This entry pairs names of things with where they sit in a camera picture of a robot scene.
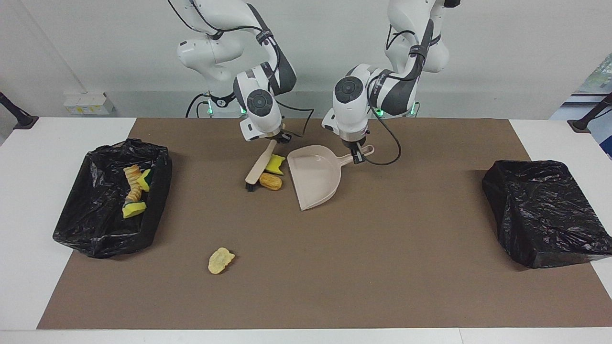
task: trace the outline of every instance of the window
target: window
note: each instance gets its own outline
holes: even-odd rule
[[[612,54],[580,86],[576,94],[608,94],[612,92]]]

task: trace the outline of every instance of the black plastic bag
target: black plastic bag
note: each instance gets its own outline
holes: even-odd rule
[[[151,190],[143,192],[144,213],[123,219],[130,186],[123,168],[152,169]],[[134,253],[155,237],[170,190],[172,160],[168,148],[128,139],[87,153],[53,239],[93,258]]]
[[[558,267],[612,255],[612,237],[563,163],[498,161],[482,188],[498,241],[517,263]]]

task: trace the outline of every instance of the white electrical box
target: white electrical box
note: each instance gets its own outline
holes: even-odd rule
[[[110,114],[114,105],[104,93],[67,94],[64,103],[70,114]]]

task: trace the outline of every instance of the blue object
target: blue object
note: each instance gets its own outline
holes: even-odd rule
[[[612,156],[612,136],[607,138],[599,146],[601,146],[601,148],[603,149],[604,152],[606,152],[608,155]]]

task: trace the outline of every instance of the dustpan handle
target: dustpan handle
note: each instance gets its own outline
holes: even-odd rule
[[[374,146],[368,144],[367,146],[361,147],[362,151],[364,151],[365,156],[372,155],[374,153]],[[345,166],[353,162],[353,156],[351,154],[347,154],[343,157],[339,157],[338,161],[340,162],[340,166]]]

